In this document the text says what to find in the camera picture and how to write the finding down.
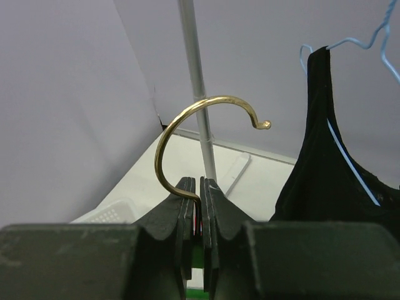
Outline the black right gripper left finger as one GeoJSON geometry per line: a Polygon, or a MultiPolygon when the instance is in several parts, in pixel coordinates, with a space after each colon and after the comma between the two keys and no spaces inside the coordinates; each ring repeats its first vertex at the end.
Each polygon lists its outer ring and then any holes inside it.
{"type": "Polygon", "coordinates": [[[194,203],[170,195],[132,224],[1,229],[2,299],[184,299],[194,203]]]}

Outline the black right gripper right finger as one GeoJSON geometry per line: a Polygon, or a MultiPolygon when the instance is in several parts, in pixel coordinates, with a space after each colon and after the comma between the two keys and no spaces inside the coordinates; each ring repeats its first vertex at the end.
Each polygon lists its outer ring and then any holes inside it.
{"type": "Polygon", "coordinates": [[[398,299],[399,243],[382,226],[257,222],[200,181],[211,299],[398,299]]]}

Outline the black tank top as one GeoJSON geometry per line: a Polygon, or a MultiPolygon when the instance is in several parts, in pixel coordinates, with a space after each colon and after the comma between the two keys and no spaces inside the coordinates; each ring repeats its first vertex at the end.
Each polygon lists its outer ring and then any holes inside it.
{"type": "Polygon", "coordinates": [[[358,163],[359,182],[341,151],[330,52],[322,47],[307,61],[306,132],[297,162],[284,185],[273,221],[374,222],[399,229],[399,190],[358,163]]]}

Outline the light blue wire hanger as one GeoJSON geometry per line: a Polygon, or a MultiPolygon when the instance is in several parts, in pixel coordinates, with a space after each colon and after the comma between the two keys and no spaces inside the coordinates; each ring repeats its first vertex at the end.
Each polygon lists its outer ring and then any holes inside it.
{"type": "MultiPolygon", "coordinates": [[[[383,22],[389,1],[307,1],[308,36],[303,44],[319,49],[345,38],[364,43],[383,22]]],[[[399,82],[381,61],[399,69],[399,4],[369,49],[345,42],[330,51],[337,124],[351,156],[392,188],[399,188],[399,82]]]]}

